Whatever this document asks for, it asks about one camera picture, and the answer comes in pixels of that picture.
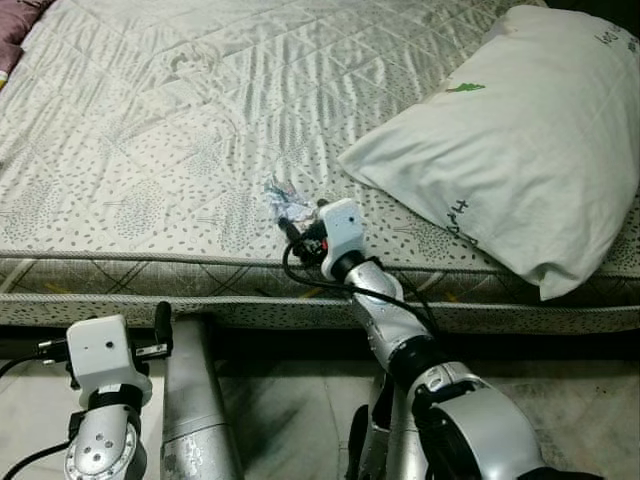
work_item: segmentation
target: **pillowcase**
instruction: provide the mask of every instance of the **pillowcase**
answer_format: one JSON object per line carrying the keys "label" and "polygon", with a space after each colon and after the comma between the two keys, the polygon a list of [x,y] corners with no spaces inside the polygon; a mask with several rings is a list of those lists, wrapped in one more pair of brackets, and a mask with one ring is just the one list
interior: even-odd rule
{"label": "pillowcase", "polygon": [[438,91],[339,158],[540,287],[597,270],[640,178],[638,39],[584,13],[518,6]]}
{"label": "pillowcase", "polygon": [[0,0],[0,89],[22,56],[20,43],[55,0]]}

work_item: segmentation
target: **quilted mattress cover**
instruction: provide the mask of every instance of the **quilted mattress cover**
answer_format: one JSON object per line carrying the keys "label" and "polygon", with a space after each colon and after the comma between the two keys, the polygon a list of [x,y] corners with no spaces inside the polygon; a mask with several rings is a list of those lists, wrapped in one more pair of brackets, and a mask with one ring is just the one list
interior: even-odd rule
{"label": "quilted mattress cover", "polygon": [[277,181],[355,198],[369,253],[450,330],[637,328],[639,198],[599,272],[541,307],[535,287],[336,162],[519,3],[543,5],[58,0],[0,93],[0,324],[117,309],[143,325],[162,297],[235,326],[354,326],[343,300],[283,274]]}

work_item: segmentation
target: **pink blanket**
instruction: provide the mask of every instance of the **pink blanket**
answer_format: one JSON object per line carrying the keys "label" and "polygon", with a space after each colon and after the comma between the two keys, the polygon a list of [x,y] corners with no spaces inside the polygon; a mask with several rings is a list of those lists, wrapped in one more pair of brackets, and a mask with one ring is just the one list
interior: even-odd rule
{"label": "pink blanket", "polygon": [[0,88],[22,55],[22,40],[54,1],[0,0]]}

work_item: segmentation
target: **green logo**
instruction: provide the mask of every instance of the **green logo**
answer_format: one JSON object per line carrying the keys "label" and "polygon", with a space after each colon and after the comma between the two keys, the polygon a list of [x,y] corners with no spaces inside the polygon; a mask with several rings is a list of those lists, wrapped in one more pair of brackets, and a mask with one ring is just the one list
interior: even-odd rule
{"label": "green logo", "polygon": [[481,88],[485,88],[485,86],[476,83],[462,83],[456,88],[447,88],[445,92],[471,92],[473,90],[480,90]]}

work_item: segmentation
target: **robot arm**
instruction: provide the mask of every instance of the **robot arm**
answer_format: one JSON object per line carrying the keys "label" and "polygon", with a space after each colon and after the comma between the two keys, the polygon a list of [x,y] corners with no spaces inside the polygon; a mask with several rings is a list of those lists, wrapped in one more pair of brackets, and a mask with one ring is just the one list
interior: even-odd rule
{"label": "robot arm", "polygon": [[[324,205],[319,218],[326,230],[326,278],[403,299],[397,279],[365,259],[355,202]],[[407,394],[436,479],[599,478],[547,467],[535,432],[518,407],[448,358],[410,309],[360,293],[354,299],[374,355]]]}
{"label": "robot arm", "polygon": [[64,340],[38,345],[45,363],[68,361],[71,386],[84,411],[72,416],[64,460],[66,480],[141,480],[147,455],[140,413],[151,399],[148,365],[173,348],[171,307],[156,308],[156,344],[133,349],[122,315],[74,323]]}

